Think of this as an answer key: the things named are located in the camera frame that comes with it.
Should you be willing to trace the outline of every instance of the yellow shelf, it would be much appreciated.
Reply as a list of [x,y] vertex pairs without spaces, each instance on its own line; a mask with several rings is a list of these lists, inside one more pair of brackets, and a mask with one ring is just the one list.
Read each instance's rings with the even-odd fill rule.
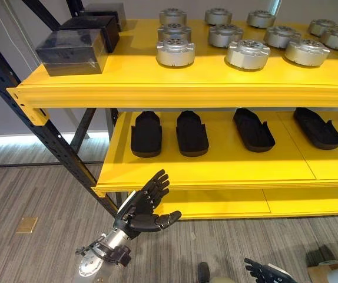
[[174,191],[155,213],[175,210],[181,211],[182,220],[336,215],[338,187]]
[[[235,22],[244,38],[263,40],[264,29]],[[209,46],[208,26],[189,20],[196,45],[195,62],[165,68],[156,62],[156,19],[129,20],[109,55],[103,74],[50,77],[39,66],[17,88],[8,91],[35,124],[37,108],[123,107],[338,107],[338,51],[319,68],[285,62],[284,51],[271,49],[261,71],[239,71],[224,62],[226,49]],[[311,38],[307,25],[288,24]]]
[[[161,154],[149,159],[134,156],[130,149],[131,126],[139,113],[122,113],[102,167],[95,192],[141,189],[160,169],[170,176],[172,191],[297,189],[338,187],[338,149],[319,150],[305,139],[293,113],[256,112],[268,121],[276,145],[268,152],[245,149],[230,111],[197,112],[206,124],[210,143],[200,157],[182,156],[178,149],[175,124],[179,113],[157,113],[163,128]],[[338,130],[338,112],[322,112]]]

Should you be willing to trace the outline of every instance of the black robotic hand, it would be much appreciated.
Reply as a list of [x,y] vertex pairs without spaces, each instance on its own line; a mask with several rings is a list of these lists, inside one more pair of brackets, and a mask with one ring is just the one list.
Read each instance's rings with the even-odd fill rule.
[[134,239],[140,232],[160,231],[178,221],[182,216],[179,211],[161,216],[153,214],[153,210],[169,192],[168,178],[168,174],[160,170],[141,190],[132,193],[115,217],[114,227]]
[[252,277],[257,278],[257,283],[297,283],[286,271],[274,265],[262,265],[251,259],[245,258],[246,270]]

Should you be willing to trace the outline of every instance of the robotic hand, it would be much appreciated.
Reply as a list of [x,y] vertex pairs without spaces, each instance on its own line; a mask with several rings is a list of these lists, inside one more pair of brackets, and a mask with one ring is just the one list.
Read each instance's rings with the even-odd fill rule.
[[125,245],[140,232],[157,232],[168,228],[181,218],[181,212],[156,215],[153,210],[169,193],[168,174],[160,170],[139,191],[133,191],[120,207],[110,233],[77,249],[83,256],[75,282],[106,282],[115,265],[127,266],[131,250]]
[[248,258],[244,262],[249,264],[245,268],[252,277],[257,278],[257,283],[297,283],[291,275],[275,265],[262,265]]

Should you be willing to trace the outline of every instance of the black plastic box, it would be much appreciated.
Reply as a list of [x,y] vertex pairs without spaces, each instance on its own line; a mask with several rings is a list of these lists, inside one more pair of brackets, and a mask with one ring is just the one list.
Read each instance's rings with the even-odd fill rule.
[[108,56],[100,29],[54,31],[35,50],[53,76],[102,74]]
[[126,15],[124,13],[123,3],[91,3],[83,11],[83,16],[115,16],[119,31],[126,26]]
[[83,16],[69,19],[67,22],[62,24],[59,29],[89,29],[89,28],[100,28],[104,38],[107,50],[109,53],[114,51],[115,46],[120,40],[118,33],[117,20],[114,16]]

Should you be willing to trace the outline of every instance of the white wall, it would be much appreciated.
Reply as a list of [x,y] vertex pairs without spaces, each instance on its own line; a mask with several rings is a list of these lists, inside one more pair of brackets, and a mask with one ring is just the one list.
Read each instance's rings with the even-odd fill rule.
[[[162,9],[171,6],[185,11],[189,19],[203,19],[206,9],[223,7],[233,13],[233,19],[245,20],[248,12],[267,9],[271,0],[83,0],[84,6],[107,2],[123,2],[128,18],[157,18]],[[330,18],[338,22],[338,0],[282,0],[277,16],[280,22],[304,24],[315,18]]]
[[[37,67],[34,55],[30,52],[24,40],[19,36],[12,20],[4,10],[0,0],[0,50],[19,78],[26,78]],[[31,12],[21,0],[10,0],[19,16],[31,42],[37,46],[50,30]],[[70,18],[65,0],[41,0],[59,23]],[[84,6],[91,2],[118,2],[117,0],[83,0]],[[127,18],[157,18],[158,13],[169,6],[183,9],[189,19],[203,19],[206,9],[220,6],[228,8],[233,13],[233,19],[245,20],[247,13],[255,9],[267,9],[271,0],[123,0]],[[278,22],[301,22],[308,24],[314,18],[330,18],[338,23],[338,0],[283,0]],[[49,110],[51,120],[61,132],[75,131],[68,116],[61,109]],[[74,110],[78,119],[84,110]],[[90,130],[105,130],[104,111],[98,110],[90,125]],[[17,118],[0,98],[0,134],[29,133],[28,128]]]

